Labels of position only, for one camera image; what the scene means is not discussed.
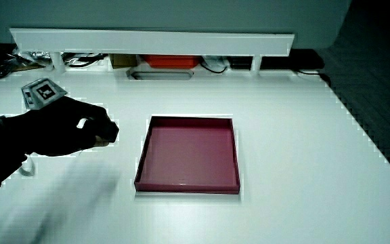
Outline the person's right hand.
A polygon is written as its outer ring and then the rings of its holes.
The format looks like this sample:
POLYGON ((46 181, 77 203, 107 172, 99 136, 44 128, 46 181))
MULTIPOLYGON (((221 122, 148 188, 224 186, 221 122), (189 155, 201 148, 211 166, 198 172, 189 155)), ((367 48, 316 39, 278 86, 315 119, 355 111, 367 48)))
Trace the person's right hand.
POLYGON ((116 141, 118 126, 105 108, 68 97, 51 79, 37 79, 21 91, 28 111, 0 116, 1 139, 17 153, 56 157, 116 141))

